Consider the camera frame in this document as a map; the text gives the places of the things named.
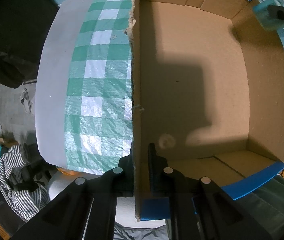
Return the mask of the green cylindrical tin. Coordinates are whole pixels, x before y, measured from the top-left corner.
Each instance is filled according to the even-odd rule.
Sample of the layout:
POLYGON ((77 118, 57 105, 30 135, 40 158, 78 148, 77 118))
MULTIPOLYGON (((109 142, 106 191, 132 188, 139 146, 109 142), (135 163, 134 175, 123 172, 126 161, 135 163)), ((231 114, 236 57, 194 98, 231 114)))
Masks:
POLYGON ((267 0, 252 8, 260 25, 266 31, 284 28, 284 6, 277 0, 267 0))

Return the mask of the cardboard box blue tape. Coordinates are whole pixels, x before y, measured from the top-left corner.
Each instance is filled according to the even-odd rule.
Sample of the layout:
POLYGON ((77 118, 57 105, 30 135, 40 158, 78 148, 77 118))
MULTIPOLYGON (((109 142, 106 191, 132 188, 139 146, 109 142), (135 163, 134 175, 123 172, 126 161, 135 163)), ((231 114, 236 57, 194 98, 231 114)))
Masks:
POLYGON ((258 0, 132 0, 136 214, 151 198, 147 148, 233 199, 284 168, 284 48, 258 0))

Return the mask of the green white checkered tablecloth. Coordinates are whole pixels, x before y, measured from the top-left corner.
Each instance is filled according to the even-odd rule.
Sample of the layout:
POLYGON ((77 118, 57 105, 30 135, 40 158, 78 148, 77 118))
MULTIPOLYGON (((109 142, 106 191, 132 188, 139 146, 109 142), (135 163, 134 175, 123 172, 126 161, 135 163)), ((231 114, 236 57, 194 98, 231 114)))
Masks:
POLYGON ((132 0, 93 0, 69 65, 64 149, 69 170, 101 175, 129 155, 132 0))

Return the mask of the striped black white garment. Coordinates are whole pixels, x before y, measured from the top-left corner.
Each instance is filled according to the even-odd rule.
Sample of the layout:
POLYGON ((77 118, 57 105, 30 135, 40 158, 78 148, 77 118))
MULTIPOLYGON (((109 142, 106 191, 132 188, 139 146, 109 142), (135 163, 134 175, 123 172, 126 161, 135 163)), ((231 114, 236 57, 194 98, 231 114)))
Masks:
POLYGON ((37 144, 13 145, 0 157, 0 192, 9 207, 26 222, 49 202, 45 184, 35 179, 45 168, 37 144))

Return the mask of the white slipper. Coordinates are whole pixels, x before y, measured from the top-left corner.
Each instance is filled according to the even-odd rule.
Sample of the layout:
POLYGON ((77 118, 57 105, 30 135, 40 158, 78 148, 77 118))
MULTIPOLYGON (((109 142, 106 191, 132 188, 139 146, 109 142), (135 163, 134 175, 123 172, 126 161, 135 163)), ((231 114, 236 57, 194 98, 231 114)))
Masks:
POLYGON ((30 114, 32 106, 31 106, 31 101, 30 101, 30 98, 28 96, 28 91, 27 91, 26 88, 24 88, 23 92, 21 93, 20 103, 24 107, 25 112, 27 114, 30 114))

